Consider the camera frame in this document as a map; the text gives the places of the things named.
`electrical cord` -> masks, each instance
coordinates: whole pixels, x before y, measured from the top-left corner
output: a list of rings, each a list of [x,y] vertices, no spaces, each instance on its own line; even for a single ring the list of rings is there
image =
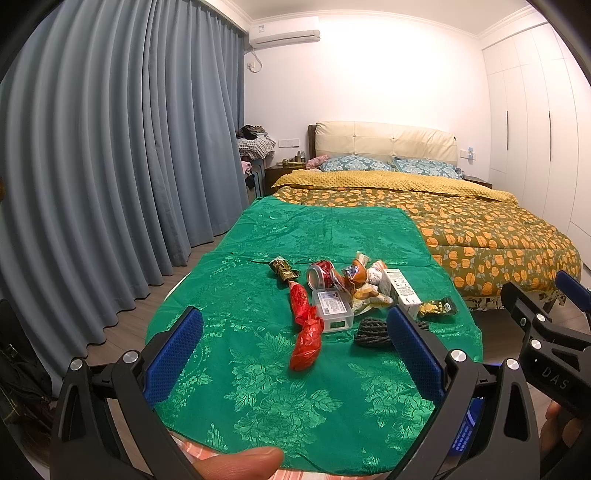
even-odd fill
[[[255,51],[255,49],[254,49],[254,48],[252,48],[251,50],[249,50],[249,52],[250,52],[250,53],[252,53],[252,54],[255,56],[255,58],[256,58],[256,60],[257,60],[257,62],[258,62],[258,63],[259,63],[259,65],[261,66],[261,68],[259,68],[258,70],[255,70],[255,69],[254,69],[254,65],[253,65],[252,63],[250,63],[250,62],[249,62],[249,63],[248,63],[248,70],[249,70],[250,72],[252,72],[252,73],[259,73],[259,72],[262,70],[262,62],[261,62],[261,59],[259,59],[259,57],[257,56],[257,54],[256,54],[256,51]]]

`wall socket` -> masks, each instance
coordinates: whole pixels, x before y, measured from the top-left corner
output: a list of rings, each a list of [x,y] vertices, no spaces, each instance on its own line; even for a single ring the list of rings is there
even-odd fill
[[[291,140],[279,140],[277,142],[277,146],[279,148],[299,147],[300,146],[300,139],[299,138],[293,138]]]
[[[460,150],[460,158],[465,158],[467,160],[476,160],[476,154],[472,149]]]

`red plastic bag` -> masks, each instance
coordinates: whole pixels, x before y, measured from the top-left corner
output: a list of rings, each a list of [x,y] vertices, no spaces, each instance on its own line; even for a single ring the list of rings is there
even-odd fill
[[[316,307],[310,307],[309,317],[304,323],[291,354],[290,368],[301,371],[311,367],[322,348],[324,320],[316,316]]]
[[[290,281],[290,302],[291,310],[293,311],[298,325],[304,326],[308,319],[308,311],[310,310],[310,303],[308,302],[308,292],[297,282]]]
[[[300,371],[311,367],[320,354],[324,320],[316,316],[316,307],[310,306],[306,289],[294,281],[290,281],[290,302],[295,322],[302,325],[291,355],[290,368]]]

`nightstand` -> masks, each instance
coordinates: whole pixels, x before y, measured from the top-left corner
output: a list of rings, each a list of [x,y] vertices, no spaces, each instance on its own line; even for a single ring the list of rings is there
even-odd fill
[[[283,175],[288,175],[294,170],[301,170],[305,168],[305,164],[301,167],[284,167],[283,165],[273,165],[265,168],[265,195],[273,195],[278,189],[273,189],[273,184],[279,180]]]
[[[479,179],[478,177],[471,177],[470,175],[464,175],[464,180],[471,181],[472,183],[477,183],[478,185],[482,185],[483,187],[487,187],[489,189],[492,189],[492,183],[489,183],[486,180]]]

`ceiling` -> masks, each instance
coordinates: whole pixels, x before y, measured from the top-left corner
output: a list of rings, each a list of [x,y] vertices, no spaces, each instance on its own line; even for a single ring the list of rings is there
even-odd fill
[[[321,10],[365,10],[426,18],[474,35],[529,5],[527,0],[233,0],[233,3],[254,20]]]

